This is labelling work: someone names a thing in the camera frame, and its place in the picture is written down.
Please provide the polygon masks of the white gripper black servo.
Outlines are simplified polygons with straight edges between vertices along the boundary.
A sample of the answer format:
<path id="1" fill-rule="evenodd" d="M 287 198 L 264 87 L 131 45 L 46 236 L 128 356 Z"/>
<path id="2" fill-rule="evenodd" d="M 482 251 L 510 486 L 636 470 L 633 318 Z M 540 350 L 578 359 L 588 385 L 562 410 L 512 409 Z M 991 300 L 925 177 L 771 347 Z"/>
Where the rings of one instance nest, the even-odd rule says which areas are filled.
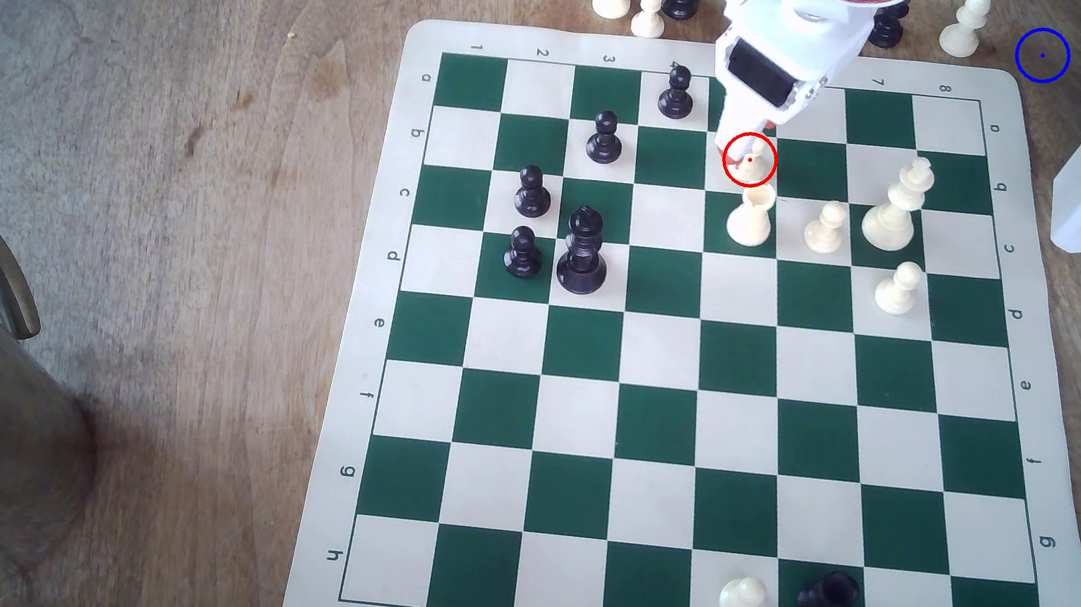
<path id="1" fill-rule="evenodd" d="M 835 75 L 860 53 L 872 6 L 841 0 L 724 0 L 728 30 L 716 41 L 726 90 L 718 149 L 745 133 L 776 138 Z"/>

